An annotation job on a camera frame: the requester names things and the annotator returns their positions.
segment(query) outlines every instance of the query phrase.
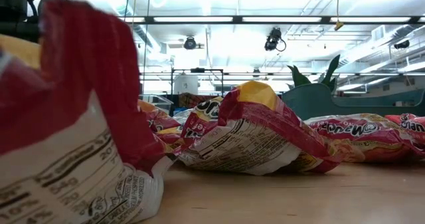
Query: potted plant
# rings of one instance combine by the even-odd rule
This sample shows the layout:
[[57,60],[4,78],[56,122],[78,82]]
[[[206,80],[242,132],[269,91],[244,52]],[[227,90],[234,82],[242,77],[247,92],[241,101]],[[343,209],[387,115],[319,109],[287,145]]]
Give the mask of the potted plant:
[[[324,77],[321,76],[321,78],[319,78],[319,82],[326,85],[331,92],[335,90],[337,85],[338,77],[332,78],[332,74],[338,68],[339,57],[340,55],[337,55],[335,58],[331,60],[329,64],[329,68],[327,69],[326,75]],[[294,66],[288,65],[288,67],[291,69],[291,72],[292,72],[294,87],[298,87],[303,84],[311,84],[310,80],[306,76],[304,76],[302,73],[300,73],[298,68],[295,65]]]

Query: green leaf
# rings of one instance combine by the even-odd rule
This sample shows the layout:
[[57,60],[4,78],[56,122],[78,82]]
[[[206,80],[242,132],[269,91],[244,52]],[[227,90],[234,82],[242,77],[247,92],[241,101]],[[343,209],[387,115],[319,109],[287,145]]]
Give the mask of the green leaf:
[[329,82],[328,87],[329,87],[329,89],[331,90],[331,92],[333,92],[333,91],[335,90],[336,86],[337,86],[337,80],[338,80],[338,77],[339,77],[339,76],[337,76],[337,77],[333,78],[333,79],[331,80],[331,82]]
[[321,81],[322,84],[327,85],[327,86],[330,85],[332,74],[338,68],[340,56],[341,55],[337,55],[335,58],[332,59],[331,63],[329,64],[329,68],[327,68],[325,78]]
[[291,84],[286,84],[286,85],[290,88],[290,90],[293,89],[293,88],[295,88],[294,85],[291,85]]
[[297,66],[289,66],[292,71],[292,79],[294,80],[294,86],[298,87],[303,84],[311,84],[310,80],[299,72]]

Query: ceiling beam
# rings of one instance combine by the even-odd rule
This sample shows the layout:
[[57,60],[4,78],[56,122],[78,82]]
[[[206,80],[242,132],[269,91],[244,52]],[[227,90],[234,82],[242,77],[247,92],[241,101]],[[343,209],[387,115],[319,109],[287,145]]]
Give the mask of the ceiling beam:
[[136,25],[334,25],[337,20],[344,25],[425,25],[425,17],[420,16],[148,16],[126,17],[127,23]]

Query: wooden floor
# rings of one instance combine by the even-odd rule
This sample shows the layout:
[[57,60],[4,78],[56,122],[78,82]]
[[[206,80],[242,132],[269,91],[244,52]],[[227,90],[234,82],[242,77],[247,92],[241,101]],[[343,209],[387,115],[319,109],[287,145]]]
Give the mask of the wooden floor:
[[425,164],[342,164],[326,175],[256,177],[175,166],[144,223],[425,223]]

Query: metal frame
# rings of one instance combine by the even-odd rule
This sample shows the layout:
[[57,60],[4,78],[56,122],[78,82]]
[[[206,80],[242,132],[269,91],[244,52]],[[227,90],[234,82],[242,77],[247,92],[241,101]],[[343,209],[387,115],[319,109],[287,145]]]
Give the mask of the metal frame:
[[[155,18],[180,18],[182,21],[155,21]],[[184,18],[206,18],[206,17],[231,17],[231,21],[185,21]],[[301,22],[301,21],[244,21],[243,18],[277,18],[277,19],[291,19],[291,18],[309,18],[309,17],[320,17],[319,21],[313,22]],[[423,16],[362,16],[362,15],[352,15],[352,16],[339,16],[341,20],[346,18],[401,18],[409,17],[407,21],[362,21],[362,22],[343,22],[344,25],[425,25],[425,17]],[[263,24],[279,24],[279,25],[334,25],[336,21],[332,21],[331,18],[336,18],[335,15],[211,15],[211,16],[134,16],[134,18],[142,19],[142,22],[127,22],[135,25],[187,25],[187,24],[200,24],[200,25],[263,25]]]
[[181,68],[181,69],[175,69],[172,68],[171,69],[171,97],[173,96],[173,91],[174,91],[174,87],[173,87],[173,83],[174,83],[174,72],[175,71],[190,71],[192,74],[204,74],[205,71],[209,71],[211,73],[213,73],[214,71],[219,71],[221,72],[221,96],[224,96],[224,72],[222,68]]

